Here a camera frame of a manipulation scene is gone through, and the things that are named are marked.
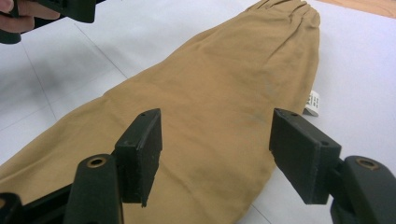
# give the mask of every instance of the human hand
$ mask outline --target human hand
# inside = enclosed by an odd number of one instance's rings
[[[14,8],[13,0],[0,0],[0,11],[8,13]],[[18,1],[19,18],[10,18],[0,15],[0,30],[9,33],[22,33],[35,28],[35,19],[38,17],[45,20],[56,20],[60,14],[47,7],[39,5],[37,2],[28,0]]]

